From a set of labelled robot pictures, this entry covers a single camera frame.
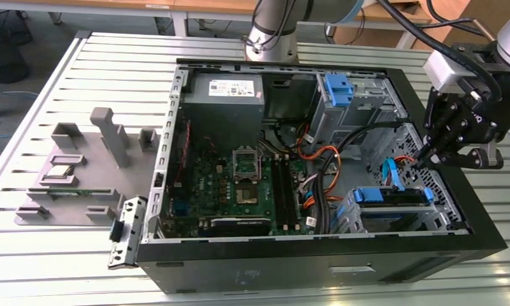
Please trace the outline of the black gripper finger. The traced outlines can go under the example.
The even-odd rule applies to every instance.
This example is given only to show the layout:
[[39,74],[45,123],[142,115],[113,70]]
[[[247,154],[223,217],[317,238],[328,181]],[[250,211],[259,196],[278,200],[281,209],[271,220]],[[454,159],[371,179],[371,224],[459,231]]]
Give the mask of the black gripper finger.
[[462,134],[468,127],[464,120],[442,124],[431,131],[428,160],[447,166],[475,166],[475,157],[459,153],[464,146]]
[[424,144],[415,153],[415,168],[427,167],[431,156],[439,154],[450,141],[444,127],[455,115],[456,103],[452,101],[448,102],[447,98],[448,94],[443,94],[435,89],[431,89],[424,112]]

